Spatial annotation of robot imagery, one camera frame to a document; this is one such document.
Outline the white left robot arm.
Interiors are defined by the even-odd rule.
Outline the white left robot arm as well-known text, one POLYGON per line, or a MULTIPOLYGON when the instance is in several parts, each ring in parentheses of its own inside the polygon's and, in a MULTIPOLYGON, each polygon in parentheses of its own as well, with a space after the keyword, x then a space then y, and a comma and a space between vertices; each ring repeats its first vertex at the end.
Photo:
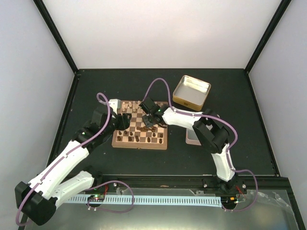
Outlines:
POLYGON ((64 181, 72 169, 102 145, 115 130, 130 126, 130 113, 118 114, 116 108, 98 106, 82 128, 68 142, 62 153, 30 182, 19 182, 14 191, 18 213, 24 213, 36 225, 47 223, 57 208, 75 194, 98 191, 103 179, 91 166, 64 181))

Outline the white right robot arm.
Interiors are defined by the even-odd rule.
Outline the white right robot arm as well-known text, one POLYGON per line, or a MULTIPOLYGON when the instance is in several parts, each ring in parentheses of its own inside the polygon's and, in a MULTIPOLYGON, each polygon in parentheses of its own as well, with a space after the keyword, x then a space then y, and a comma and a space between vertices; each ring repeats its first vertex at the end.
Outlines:
POLYGON ((230 193, 236 186, 233 179, 235 168, 229 153, 229 132, 222 125, 222 120, 212 110, 190 112, 170 105, 159 106, 150 97, 140 103, 145 112, 142 117, 146 127, 154 125, 178 126, 194 131, 206 153, 211 154, 215 167, 217 186, 222 193, 230 193))

